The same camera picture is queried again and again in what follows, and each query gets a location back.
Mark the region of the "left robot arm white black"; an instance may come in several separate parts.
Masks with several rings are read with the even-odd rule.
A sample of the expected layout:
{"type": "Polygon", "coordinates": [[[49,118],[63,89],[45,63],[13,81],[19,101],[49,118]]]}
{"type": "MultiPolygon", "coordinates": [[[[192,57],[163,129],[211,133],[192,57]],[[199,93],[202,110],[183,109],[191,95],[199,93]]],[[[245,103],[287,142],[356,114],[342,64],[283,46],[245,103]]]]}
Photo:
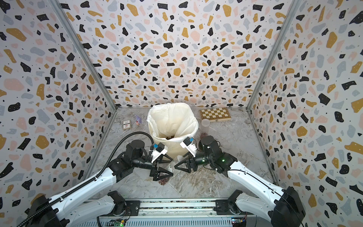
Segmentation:
{"type": "Polygon", "coordinates": [[[151,145],[150,151],[147,152],[143,141],[134,140],[126,146],[125,152],[87,180],[50,198],[37,198],[29,209],[27,218],[19,226],[71,227],[106,214],[130,216],[132,210],[127,207],[126,200],[117,191],[109,192],[96,202],[84,202],[120,182],[133,173],[135,168],[149,170],[153,181],[172,177],[172,172],[158,166],[160,163],[172,161],[167,152],[168,147],[162,143],[151,145]]]}

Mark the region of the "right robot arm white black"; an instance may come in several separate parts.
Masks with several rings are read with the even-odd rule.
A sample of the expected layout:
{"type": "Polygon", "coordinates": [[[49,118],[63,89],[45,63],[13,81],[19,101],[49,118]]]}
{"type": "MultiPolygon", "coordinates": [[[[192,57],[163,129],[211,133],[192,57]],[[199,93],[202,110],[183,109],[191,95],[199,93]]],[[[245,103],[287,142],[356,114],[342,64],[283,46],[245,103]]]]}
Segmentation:
{"type": "Polygon", "coordinates": [[[302,227],[306,215],[298,192],[291,186],[283,189],[258,176],[249,170],[233,155],[224,152],[213,136],[206,136],[199,145],[193,138],[187,137],[180,145],[187,149],[191,156],[175,165],[175,169],[190,173],[199,166],[209,165],[215,170],[243,185],[254,196],[236,190],[227,200],[227,208],[219,207],[218,211],[252,213],[269,221],[274,227],[302,227]]]}

